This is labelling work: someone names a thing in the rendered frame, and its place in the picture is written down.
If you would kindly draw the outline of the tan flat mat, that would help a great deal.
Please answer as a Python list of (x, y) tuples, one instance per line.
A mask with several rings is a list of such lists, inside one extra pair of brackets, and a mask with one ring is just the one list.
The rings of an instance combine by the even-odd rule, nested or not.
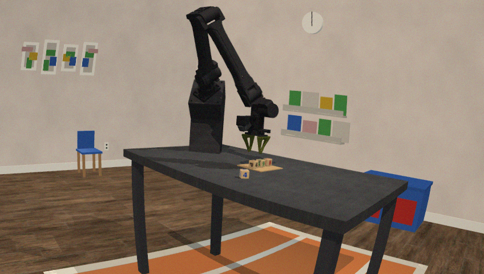
[(239, 164), (237, 165), (239, 167), (247, 168), (250, 170), (258, 171), (258, 172), (266, 172), (266, 171), (273, 171), (273, 170), (280, 170), (283, 169), (281, 167), (276, 167), (276, 166), (265, 166), (265, 167), (259, 167), (259, 168), (249, 168), (249, 164)]

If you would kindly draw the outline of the tan letter block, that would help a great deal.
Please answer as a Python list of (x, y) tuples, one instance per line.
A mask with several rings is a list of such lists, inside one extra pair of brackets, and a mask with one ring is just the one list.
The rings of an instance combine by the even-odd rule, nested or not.
[(266, 160), (265, 166), (271, 166), (272, 165), (272, 159), (264, 158), (263, 160)]
[(265, 160), (263, 159), (256, 159), (257, 161), (259, 161), (259, 167), (265, 167)]
[(259, 161), (257, 160), (249, 160), (249, 168), (258, 168), (259, 166)]
[(249, 170), (240, 169), (240, 178), (249, 179)]

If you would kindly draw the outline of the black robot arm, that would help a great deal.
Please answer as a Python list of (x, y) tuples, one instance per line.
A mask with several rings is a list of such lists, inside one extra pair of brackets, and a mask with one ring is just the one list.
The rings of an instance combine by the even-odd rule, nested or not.
[[(243, 132), (249, 128), (262, 130), (264, 117), (277, 117), (279, 108), (272, 100), (263, 98), (260, 86), (254, 82), (246, 71), (224, 30), (222, 21), (225, 20), (225, 17), (220, 8), (214, 6), (200, 7), (187, 14), (186, 17), (192, 25), (198, 58), (198, 69), (195, 75), (198, 88), (193, 91), (193, 95), (202, 102), (206, 102), (220, 90), (220, 85), (214, 81), (220, 80), (221, 70), (217, 62), (212, 60), (209, 34), (233, 77), (242, 102), (245, 107), (251, 107), (251, 115), (254, 115), (237, 116), (236, 125), (238, 129)], [(213, 20), (215, 20), (213, 23), (207, 24)]]

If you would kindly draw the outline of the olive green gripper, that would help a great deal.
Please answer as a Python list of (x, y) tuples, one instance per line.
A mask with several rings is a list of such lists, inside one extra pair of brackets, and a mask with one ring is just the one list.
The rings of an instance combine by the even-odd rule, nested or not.
[[(271, 133), (271, 130), (264, 129), (264, 121), (263, 121), (263, 129), (262, 130), (255, 130), (255, 129), (249, 128), (247, 131), (248, 132), (245, 132), (245, 134), (242, 134), (242, 137), (244, 139), (244, 142), (246, 144), (248, 152), (251, 151), (254, 138), (255, 138), (255, 136), (257, 136), (257, 144), (258, 144), (259, 154), (262, 154), (262, 151), (263, 151), (265, 145), (268, 143), (269, 139), (271, 138), (270, 136), (264, 135), (264, 134), (265, 134), (265, 132)], [(247, 138), (250, 138), (250, 144), (248, 144)], [(264, 140), (264, 143), (261, 147), (262, 140)]]

